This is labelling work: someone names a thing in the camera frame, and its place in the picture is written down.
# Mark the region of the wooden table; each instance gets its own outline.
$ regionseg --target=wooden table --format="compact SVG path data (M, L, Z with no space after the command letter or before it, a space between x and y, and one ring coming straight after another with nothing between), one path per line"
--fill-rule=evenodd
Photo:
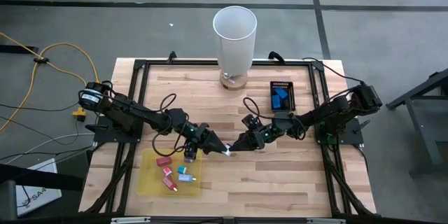
M127 94L134 58L118 58L112 76L116 92ZM343 74L339 60L325 63ZM217 66L152 66L144 106L158 109L169 93L177 94L171 108L180 107L194 123L209 123L225 142L234 142L245 131L241 119L249 112L242 99L252 97L261 113L269 115L270 81L293 81L296 114L312 110L313 101L307 68L301 66L254 66L248 71L243 90L229 91L219 82ZM347 88L346 81L325 71L330 95ZM238 152L234 157L210 153L202 165L200 197L144 197L136 187L141 153L151 148L155 132L145 125L134 159L126 215L145 216L257 216L326 217L330 216L322 154L310 128L303 141L283 136L262 150ZM158 148L172 148L176 134L157 139ZM90 207L111 179L116 143L106 143L92 157L80 211ZM352 146L341 146L347 183L364 205L375 212L364 159ZM339 186L335 186L342 209ZM118 202L121 185L115 202Z

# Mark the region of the gray floor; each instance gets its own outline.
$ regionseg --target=gray floor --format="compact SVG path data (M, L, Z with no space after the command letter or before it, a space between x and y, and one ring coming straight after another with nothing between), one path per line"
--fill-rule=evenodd
M82 0L189 3L312 4L312 0ZM321 0L322 4L446 6L448 0ZM186 8L58 8L0 6L0 32L22 43L43 48L71 42L86 50L95 61L101 79L111 77L117 57L166 57L175 50L179 57L213 57L215 37L211 20L216 9ZM255 56L271 50L285 58L322 58L313 10L254 10L258 18ZM448 13L323 11L332 59L342 60L347 75L372 84L383 102L448 67ZM0 38L0 43L9 43ZM54 64L92 81L88 61L70 48L48 53ZM26 55L0 55L2 104L19 104L26 94L33 66ZM41 66L27 106L63 108L76 102L83 88L79 80ZM0 108L8 117L10 109ZM70 111L45 113L21 111L18 122L57 137L75 133ZM93 115L87 119L91 122ZM363 130L370 181L379 214L394 218L448 222L448 179L426 176L411 179L407 171L425 162L405 108L383 108L371 115ZM79 125L80 132L86 132ZM46 141L14 124L0 134L0 157L27 151ZM71 146L51 143L41 151L82 148L91 137L80 137ZM48 156L19 159L29 166Z

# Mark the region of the tall white cup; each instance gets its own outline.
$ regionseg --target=tall white cup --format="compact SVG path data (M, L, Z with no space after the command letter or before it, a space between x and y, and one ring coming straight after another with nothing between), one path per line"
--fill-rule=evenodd
M223 73L245 74L252 65L257 17L247 8L229 6L215 15L213 28L219 36L218 65Z

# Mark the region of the small tray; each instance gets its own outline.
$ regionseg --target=small tray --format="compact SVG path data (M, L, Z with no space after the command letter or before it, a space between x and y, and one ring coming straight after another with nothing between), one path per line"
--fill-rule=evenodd
M161 153L170 153L172 150L158 150ZM143 150L141 156L139 180L136 193L147 196L199 196L201 193L201 165L202 151L198 151L196 160L192 163L183 161L183 153L175 153L171 156L172 163L163 167L170 167L173 170L172 181L177 185L177 192L168 189L162 182L165 177L163 167L156 165L155 160L160 156L152 149ZM193 175L196 181L179 182L179 166L187 167L187 173Z
M289 112L295 111L294 87L292 82L287 81L271 81L271 109L273 112ZM280 100L280 108L274 108L272 105L272 95L276 95L275 89L281 88L288 94L287 98Z

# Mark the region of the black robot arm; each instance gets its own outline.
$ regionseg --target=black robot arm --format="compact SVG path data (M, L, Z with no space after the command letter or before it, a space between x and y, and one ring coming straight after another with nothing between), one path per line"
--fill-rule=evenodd
M295 139L303 139L309 127L322 122L327 134L336 135L342 132L346 123L355 116L375 113L382 106L375 89L365 83L349 89L348 92L352 93L350 100L345 96L336 97L304 115L276 113L272 123L268 125L262 125L258 118L247 115L242 122L248 130L239 135L229 151L262 149L265 144L272 143L285 134ZM163 135L172 131L179 133L185 137L183 147L186 158L194 160L198 149L202 149L206 154L211 151L226 153L228 150L206 123L197 125L189 122L187 114L181 108L160 108L153 111L123 94L114 92L104 83L88 83L78 96L79 104L84 109L103 113L113 122L114 128L124 133L132 134L137 123L141 121Z
M153 111L142 106L124 94L114 92L105 83L88 83L78 93L79 104L89 111L104 114L113 122L113 127L126 134L133 134L138 122L148 123L153 130L168 135L172 131L185 137L184 155L194 160L197 149L208 154L211 151L222 153L227 147L216 136L209 125L197 125L187 120L187 114L181 108L160 108Z
M263 149L265 144L272 143L284 134L301 140L309 127L319 123L324 123L325 133L337 135L344 131L346 123L351 119L376 113L382 106L375 89L365 83L347 92L352 93L350 100L345 95L339 96L303 115L275 113L272 123L268 125L262 125L258 118L247 115L242 122L248 130L239 135L229 151Z

